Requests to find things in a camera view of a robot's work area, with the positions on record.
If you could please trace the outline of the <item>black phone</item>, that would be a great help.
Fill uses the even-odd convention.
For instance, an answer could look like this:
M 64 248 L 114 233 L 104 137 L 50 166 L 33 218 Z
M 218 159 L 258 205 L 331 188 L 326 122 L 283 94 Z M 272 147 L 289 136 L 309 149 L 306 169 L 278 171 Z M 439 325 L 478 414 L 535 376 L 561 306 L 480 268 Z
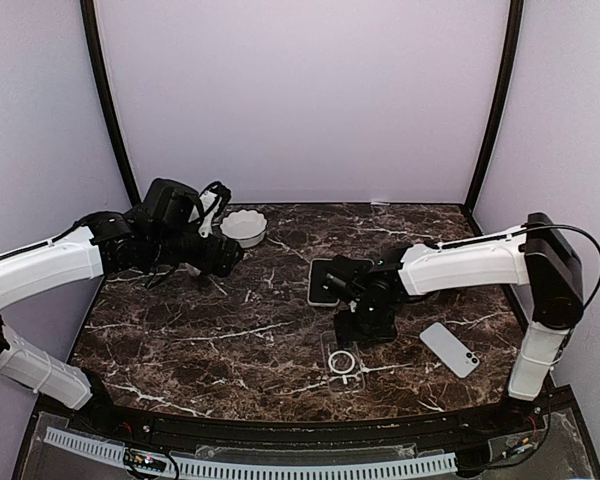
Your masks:
M 335 307 L 339 299 L 325 286 L 330 259 L 316 258 L 311 261 L 307 302 L 313 307 Z

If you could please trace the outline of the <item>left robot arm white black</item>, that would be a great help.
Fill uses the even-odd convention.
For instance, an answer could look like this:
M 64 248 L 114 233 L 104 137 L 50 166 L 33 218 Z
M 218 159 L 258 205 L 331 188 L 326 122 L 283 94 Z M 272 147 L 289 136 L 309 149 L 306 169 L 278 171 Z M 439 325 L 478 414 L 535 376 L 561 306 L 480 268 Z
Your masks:
M 82 217 L 63 233 L 0 254 L 0 375 L 81 411 L 100 436 L 121 427 L 120 412 L 97 377 L 70 366 L 18 335 L 1 312 L 21 300 L 81 280 L 135 269 L 153 276 L 161 268 L 188 265 L 200 273 L 228 276 L 244 254 L 235 240 L 212 232 L 214 218 L 231 198 L 223 183 L 202 191 L 157 178 L 144 199 L 119 213 Z

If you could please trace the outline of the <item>clear white phone case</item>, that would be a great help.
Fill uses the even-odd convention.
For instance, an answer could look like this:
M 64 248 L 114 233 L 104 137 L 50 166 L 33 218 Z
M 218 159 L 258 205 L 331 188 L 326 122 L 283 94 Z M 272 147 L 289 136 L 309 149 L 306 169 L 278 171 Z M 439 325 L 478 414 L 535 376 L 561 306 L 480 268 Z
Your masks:
M 313 307 L 336 307 L 340 302 L 357 302 L 364 291 L 364 275 L 374 262 L 370 259 L 315 258 L 309 271 L 307 302 Z

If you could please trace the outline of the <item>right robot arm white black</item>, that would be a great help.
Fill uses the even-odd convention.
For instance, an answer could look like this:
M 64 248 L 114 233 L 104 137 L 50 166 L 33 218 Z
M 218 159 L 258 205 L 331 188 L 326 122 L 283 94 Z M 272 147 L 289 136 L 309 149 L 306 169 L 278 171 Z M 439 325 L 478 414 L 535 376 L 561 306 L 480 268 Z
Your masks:
M 490 413 L 501 434 L 514 432 L 529 416 L 527 402 L 540 394 L 593 300 L 584 293 L 582 262 L 565 238 L 569 226 L 542 212 L 525 223 L 489 235 L 449 242 L 406 244 L 378 260 L 337 255 L 310 264 L 307 301 L 315 307 L 346 308 L 336 314 L 340 346 L 391 342 L 401 306 L 443 290 L 485 285 L 528 285 L 533 314 L 509 375 L 507 398 Z

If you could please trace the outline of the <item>transparent clear phone case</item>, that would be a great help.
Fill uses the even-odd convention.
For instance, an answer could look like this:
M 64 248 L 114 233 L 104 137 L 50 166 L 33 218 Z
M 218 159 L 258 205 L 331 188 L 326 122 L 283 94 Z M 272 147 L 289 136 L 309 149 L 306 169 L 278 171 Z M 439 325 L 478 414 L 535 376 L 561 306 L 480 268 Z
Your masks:
M 333 396 L 359 394 L 365 389 L 358 346 L 355 342 L 340 346 L 333 331 L 321 334 L 324 377 Z

